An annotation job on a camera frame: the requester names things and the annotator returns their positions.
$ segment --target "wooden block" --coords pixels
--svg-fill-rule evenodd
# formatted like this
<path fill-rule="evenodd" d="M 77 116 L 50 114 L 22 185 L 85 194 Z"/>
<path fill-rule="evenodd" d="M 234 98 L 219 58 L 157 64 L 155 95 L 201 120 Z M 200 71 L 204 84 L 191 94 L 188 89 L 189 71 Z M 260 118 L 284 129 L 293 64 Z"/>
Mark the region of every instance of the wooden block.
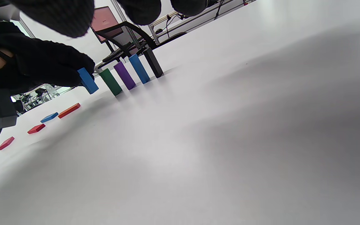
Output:
<path fill-rule="evenodd" d="M 27 131 L 27 133 L 29 133 L 29 134 L 37 133 L 38 131 L 41 131 L 41 129 L 43 129 L 44 127 L 45 127 L 45 124 L 37 125 L 37 126 L 31 128 L 31 130 Z"/>
<path fill-rule="evenodd" d="M 141 83 L 145 84 L 148 81 L 150 81 L 150 77 L 148 76 L 147 71 L 145 71 L 145 68 L 141 63 L 140 59 L 138 58 L 137 54 L 134 54 L 131 57 L 129 57 L 129 61 L 133 66 L 134 70 L 136 71 L 138 77 L 140 78 Z"/>
<path fill-rule="evenodd" d="M 117 75 L 122 79 L 126 88 L 131 90 L 136 86 L 133 78 L 130 76 L 129 72 L 126 70 L 122 62 L 118 62 L 116 65 L 113 66 L 115 68 Z"/>
<path fill-rule="evenodd" d="M 110 73 L 109 69 L 105 69 L 100 73 L 101 78 L 104 80 L 105 84 L 112 91 L 112 94 L 115 96 L 120 94 L 123 90 L 120 85 L 117 83 L 113 75 Z"/>
<path fill-rule="evenodd" d="M 77 70 L 77 72 L 80 74 L 81 83 L 87 89 L 89 94 L 93 94 L 99 89 L 97 84 L 91 78 L 92 75 L 90 75 L 85 68 L 81 68 L 80 70 Z"/>
<path fill-rule="evenodd" d="M 160 78 L 163 75 L 163 71 L 152 49 L 150 47 L 147 48 L 145 51 L 143 51 L 143 55 L 147 59 L 147 62 L 150 65 L 152 71 L 154 72 L 156 78 Z"/>
<path fill-rule="evenodd" d="M 58 115 L 58 117 L 59 117 L 59 118 L 65 117 L 67 114 L 75 111 L 75 110 L 78 109 L 78 108 L 80 108 L 80 104 L 79 104 L 79 103 L 77 103 L 76 105 L 74 105 L 74 106 L 66 109 L 65 111 L 61 112 L 61 113 Z"/>
<path fill-rule="evenodd" d="M 53 113 L 53 114 L 51 114 L 51 115 L 48 115 L 48 116 L 44 117 L 44 119 L 42 119 L 41 122 L 42 122 L 42 123 L 45 123 L 45 122 L 47 122 L 47 121 L 50 121 L 50 120 L 52 120 L 53 118 L 55 118 L 57 115 L 58 115 L 57 112 L 55 112 L 55 113 Z"/>
<path fill-rule="evenodd" d="M 13 142 L 14 139 L 15 139 L 14 137 L 10 137 L 10 138 L 6 139 L 6 141 L 4 141 L 0 145 L 0 150 L 3 150 L 4 148 L 6 148 L 9 144 L 11 144 Z"/>

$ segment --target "chair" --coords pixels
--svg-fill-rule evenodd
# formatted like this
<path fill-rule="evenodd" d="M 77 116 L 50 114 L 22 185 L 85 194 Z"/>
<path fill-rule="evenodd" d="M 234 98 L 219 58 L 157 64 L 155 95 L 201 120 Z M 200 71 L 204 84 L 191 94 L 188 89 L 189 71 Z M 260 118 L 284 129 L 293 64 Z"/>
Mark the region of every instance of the chair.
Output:
<path fill-rule="evenodd" d="M 176 34 L 163 43 L 157 45 L 154 40 L 146 32 L 144 32 L 144 30 L 127 21 L 103 30 L 96 31 L 95 33 L 115 44 L 123 51 L 124 55 L 128 57 L 132 56 L 133 54 L 140 55 L 148 47 L 150 47 L 152 50 L 156 49 L 157 47 L 160 47 L 186 34 L 186 32 Z"/>

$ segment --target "white tabletop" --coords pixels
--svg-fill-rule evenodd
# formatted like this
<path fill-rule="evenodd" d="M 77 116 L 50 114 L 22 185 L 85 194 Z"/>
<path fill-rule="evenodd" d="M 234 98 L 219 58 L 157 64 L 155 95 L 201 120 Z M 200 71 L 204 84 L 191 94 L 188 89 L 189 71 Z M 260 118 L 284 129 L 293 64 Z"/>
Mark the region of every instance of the white tabletop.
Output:
<path fill-rule="evenodd" d="M 162 78 L 3 131 L 0 224 L 360 225 L 360 1 L 259 0 L 154 52 Z"/>

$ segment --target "monitor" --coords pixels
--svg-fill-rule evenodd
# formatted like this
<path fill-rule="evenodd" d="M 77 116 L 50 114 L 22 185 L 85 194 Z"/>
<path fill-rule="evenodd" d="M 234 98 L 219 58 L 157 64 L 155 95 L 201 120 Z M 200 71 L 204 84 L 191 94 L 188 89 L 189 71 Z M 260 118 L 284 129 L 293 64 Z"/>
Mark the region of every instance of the monitor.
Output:
<path fill-rule="evenodd" d="M 113 15 L 112 11 L 110 10 L 109 6 L 104 6 L 94 9 L 94 18 L 91 22 L 91 29 L 101 43 L 105 43 L 107 42 L 107 40 L 104 37 L 97 35 L 96 31 L 113 27 L 118 24 L 119 23 L 116 20 L 115 16 Z M 121 33 L 123 33 L 123 30 L 121 28 L 118 28 L 109 31 L 107 35 L 109 35 L 110 37 L 114 37 Z"/>

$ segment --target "gloved hand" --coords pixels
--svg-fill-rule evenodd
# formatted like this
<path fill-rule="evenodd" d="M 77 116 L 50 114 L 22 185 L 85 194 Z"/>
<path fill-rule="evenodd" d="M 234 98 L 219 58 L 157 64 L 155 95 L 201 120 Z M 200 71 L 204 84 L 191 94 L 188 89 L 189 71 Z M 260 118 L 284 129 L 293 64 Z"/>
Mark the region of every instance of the gloved hand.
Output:
<path fill-rule="evenodd" d="M 27 37 L 11 22 L 0 22 L 0 48 L 6 50 L 0 52 L 0 88 L 10 89 L 12 94 L 42 83 L 74 87 L 81 83 L 77 70 L 94 71 L 95 63 L 86 54 L 71 46 Z"/>
<path fill-rule="evenodd" d="M 192 17 L 206 8 L 208 0 L 170 0 L 174 10 Z M 148 25 L 154 22 L 161 11 L 160 0 L 117 0 L 127 16 L 136 24 Z"/>
<path fill-rule="evenodd" d="M 8 0 L 33 20 L 69 37 L 87 33 L 94 15 L 94 0 Z M 160 0 L 117 0 L 135 24 L 147 25 L 161 11 Z M 174 10 L 191 17 L 201 13 L 208 0 L 171 0 Z"/>

